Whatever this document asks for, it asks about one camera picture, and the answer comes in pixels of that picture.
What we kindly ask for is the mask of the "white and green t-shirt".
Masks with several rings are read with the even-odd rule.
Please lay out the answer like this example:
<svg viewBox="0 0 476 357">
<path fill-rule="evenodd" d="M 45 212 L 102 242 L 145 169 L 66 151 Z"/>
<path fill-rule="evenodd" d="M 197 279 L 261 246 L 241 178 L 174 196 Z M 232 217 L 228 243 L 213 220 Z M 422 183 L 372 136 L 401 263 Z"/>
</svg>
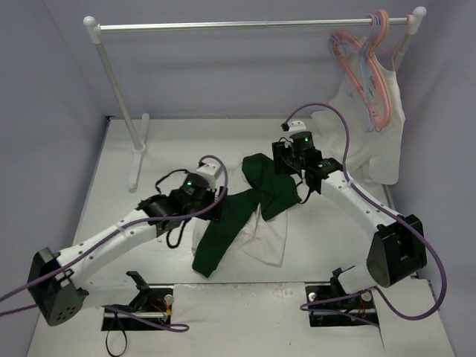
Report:
<svg viewBox="0 0 476 357">
<path fill-rule="evenodd" d="M 257 153 L 242 159 L 232 172 L 229 188 L 221 220 L 198 220 L 194 226 L 192 269 L 209 277 L 234 249 L 268 266 L 281 266 L 287 211 L 300 201 L 295 180 L 275 174 L 274 162 Z"/>
</svg>

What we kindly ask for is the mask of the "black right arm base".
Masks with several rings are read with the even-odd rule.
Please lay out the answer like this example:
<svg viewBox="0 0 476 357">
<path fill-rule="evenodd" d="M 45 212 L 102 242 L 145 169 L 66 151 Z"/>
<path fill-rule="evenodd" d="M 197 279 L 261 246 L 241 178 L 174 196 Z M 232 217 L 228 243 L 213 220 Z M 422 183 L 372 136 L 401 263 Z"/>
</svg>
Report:
<svg viewBox="0 0 476 357">
<path fill-rule="evenodd" d="M 373 296 L 370 292 L 348 297 L 338 278 L 338 268 L 327 283 L 305 283 L 306 302 L 300 310 L 308 315 L 309 325 L 321 327 L 379 327 Z"/>
</svg>

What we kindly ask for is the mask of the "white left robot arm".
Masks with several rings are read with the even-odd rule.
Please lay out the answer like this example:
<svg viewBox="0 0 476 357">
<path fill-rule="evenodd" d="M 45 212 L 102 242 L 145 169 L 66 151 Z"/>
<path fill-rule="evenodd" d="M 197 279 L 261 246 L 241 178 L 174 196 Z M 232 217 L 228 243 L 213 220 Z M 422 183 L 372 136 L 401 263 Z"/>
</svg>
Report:
<svg viewBox="0 0 476 357">
<path fill-rule="evenodd" d="M 204 173 L 188 173 L 179 187 L 140 201 L 124 218 L 93 237 L 58 252 L 37 251 L 27 290 L 46 323 L 55 327 L 81 309 L 102 306 L 91 280 L 99 270 L 187 220 L 220 219 L 227 193 L 227 183 L 215 187 Z"/>
</svg>

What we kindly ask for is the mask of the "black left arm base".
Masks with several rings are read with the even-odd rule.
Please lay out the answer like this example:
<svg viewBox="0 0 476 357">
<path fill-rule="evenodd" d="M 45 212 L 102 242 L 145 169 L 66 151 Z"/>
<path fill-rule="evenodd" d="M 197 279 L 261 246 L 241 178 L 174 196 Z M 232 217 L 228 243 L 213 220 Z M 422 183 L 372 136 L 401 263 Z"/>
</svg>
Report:
<svg viewBox="0 0 476 357">
<path fill-rule="evenodd" d="M 102 330 L 106 331 L 105 347 L 109 356 L 123 356 L 126 352 L 128 347 L 127 331 L 158 331 L 158 329 L 149 324 L 143 324 L 142 327 L 140 327 L 140 321 L 123 314 L 123 312 L 128 312 L 129 314 L 133 314 L 161 326 L 171 323 L 172 306 L 175 300 L 173 297 L 173 287 L 152 287 L 137 271 L 128 271 L 126 275 L 134 281 L 138 293 L 130 303 L 126 305 L 114 304 L 112 306 L 122 311 L 120 314 L 110 309 L 104 309 Z M 113 353 L 109 346 L 110 332 L 120 332 L 122 334 L 124 347 L 120 353 Z"/>
</svg>

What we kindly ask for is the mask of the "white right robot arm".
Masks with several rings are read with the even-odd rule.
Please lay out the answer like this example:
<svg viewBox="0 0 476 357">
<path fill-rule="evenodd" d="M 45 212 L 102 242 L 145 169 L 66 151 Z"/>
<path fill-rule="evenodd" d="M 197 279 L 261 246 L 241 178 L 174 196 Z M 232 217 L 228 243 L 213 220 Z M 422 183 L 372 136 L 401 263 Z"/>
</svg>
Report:
<svg viewBox="0 0 476 357">
<path fill-rule="evenodd" d="M 329 288 L 335 305 L 346 306 L 356 292 L 390 287 L 426 267 L 426 249 L 417 236 L 423 234 L 421 221 L 381 203 L 365 201 L 355 191 L 358 185 L 345 176 L 342 164 L 324 158 L 315 148 L 311 132 L 294 132 L 289 139 L 272 143 L 271 148 L 276 174 L 299 175 L 312 193 L 337 204 L 370 238 L 366 260 L 336 272 L 338 282 Z"/>
</svg>

